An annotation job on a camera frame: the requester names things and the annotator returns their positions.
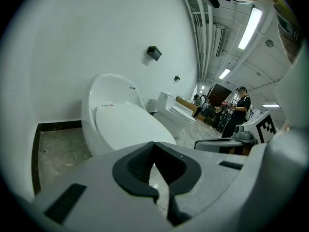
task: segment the ceiling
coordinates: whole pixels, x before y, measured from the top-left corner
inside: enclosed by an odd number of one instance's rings
[[[200,12],[198,0],[187,0],[191,11]],[[277,17],[270,0],[259,0],[254,5],[262,10],[262,18],[245,50],[238,48],[246,29],[252,4],[244,5],[233,1],[218,0],[220,8],[212,9],[213,23],[227,28],[227,38],[220,57],[210,57],[205,78],[202,83],[214,86],[216,83],[235,91],[239,86],[249,90],[253,106],[260,111],[266,103],[277,103],[273,90],[291,66],[281,45]],[[206,22],[209,22],[208,6],[203,2]],[[266,40],[272,40],[273,47],[267,47]],[[229,68],[231,72],[220,80],[222,72]],[[285,114],[281,108],[271,110],[271,116],[278,128],[285,122]]]

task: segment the black shirt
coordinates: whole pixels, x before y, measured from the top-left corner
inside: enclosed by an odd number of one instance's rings
[[[245,98],[241,98],[239,102],[237,103],[236,107],[246,107],[247,110],[250,108],[251,100],[249,96],[246,96]],[[234,111],[233,112],[233,118],[235,119],[236,124],[240,125],[245,121],[246,112],[243,111]]]

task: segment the woman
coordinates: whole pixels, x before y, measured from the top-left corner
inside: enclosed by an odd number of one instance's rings
[[[235,108],[231,108],[231,111],[234,112],[222,133],[222,137],[231,137],[236,125],[241,125],[245,122],[246,112],[251,105],[251,100],[248,96],[247,89],[245,87],[239,87],[237,90],[240,100]]]
[[[203,96],[195,95],[194,96],[194,104],[197,106],[197,111],[193,115],[193,118],[196,118],[196,116],[200,113],[200,111],[203,110],[204,106],[206,106],[205,98]]]

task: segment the white toilet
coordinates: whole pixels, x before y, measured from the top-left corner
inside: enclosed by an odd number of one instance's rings
[[[156,102],[158,112],[154,114],[173,137],[179,136],[182,129],[190,128],[196,121],[192,113],[175,106],[175,100],[170,94],[161,92]]]
[[[82,100],[82,128],[93,156],[150,141],[176,144],[146,112],[135,85],[115,74],[96,75]]]

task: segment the gray floor tile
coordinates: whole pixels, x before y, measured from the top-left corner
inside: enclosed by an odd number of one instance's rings
[[[168,210],[167,209],[164,209],[163,207],[157,205],[160,213],[166,218],[168,216]]]
[[[81,128],[42,132],[38,162],[41,189],[90,157]]]
[[[209,125],[197,120],[190,129],[183,130],[175,140],[177,145],[194,148],[194,143],[197,140],[218,137],[219,135],[211,130]],[[91,154],[87,148],[82,128],[41,133],[39,144],[41,188],[45,188],[55,178],[90,157]],[[157,204],[163,209],[167,209],[169,188],[155,166],[152,168],[149,184],[159,186],[160,198]]]
[[[218,131],[211,129],[208,124],[197,119],[191,128],[182,130],[175,141],[179,146],[194,148],[194,143],[198,140],[220,138],[221,136]]]

